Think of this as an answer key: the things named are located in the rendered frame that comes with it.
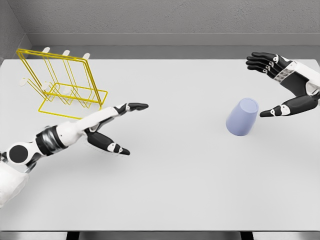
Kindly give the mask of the lavender cup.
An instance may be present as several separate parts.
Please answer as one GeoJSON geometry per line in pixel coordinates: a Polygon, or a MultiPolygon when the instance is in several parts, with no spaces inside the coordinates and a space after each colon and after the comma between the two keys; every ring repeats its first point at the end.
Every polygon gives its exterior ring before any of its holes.
{"type": "Polygon", "coordinates": [[[258,110],[259,105],[254,99],[241,99],[226,120],[227,130],[236,136],[248,135],[255,124],[258,110]]]}

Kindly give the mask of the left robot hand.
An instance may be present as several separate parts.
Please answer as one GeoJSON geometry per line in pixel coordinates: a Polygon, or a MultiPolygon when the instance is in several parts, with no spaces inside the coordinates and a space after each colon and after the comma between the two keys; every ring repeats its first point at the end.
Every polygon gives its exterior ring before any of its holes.
{"type": "Polygon", "coordinates": [[[107,107],[79,120],[77,122],[77,126],[81,130],[84,130],[85,134],[87,135],[87,141],[91,145],[110,153],[130,155],[130,151],[128,149],[122,148],[111,138],[99,133],[98,130],[105,124],[113,121],[116,117],[120,117],[135,110],[142,111],[148,107],[148,104],[138,102],[107,107]]]}

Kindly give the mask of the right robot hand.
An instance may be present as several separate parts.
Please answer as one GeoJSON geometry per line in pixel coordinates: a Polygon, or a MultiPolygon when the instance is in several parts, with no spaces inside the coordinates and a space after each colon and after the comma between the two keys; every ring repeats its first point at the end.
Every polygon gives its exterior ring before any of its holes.
{"type": "Polygon", "coordinates": [[[268,52],[252,52],[245,64],[248,70],[266,74],[295,96],[262,111],[260,117],[292,116],[320,106],[319,72],[301,62],[268,52]]]}

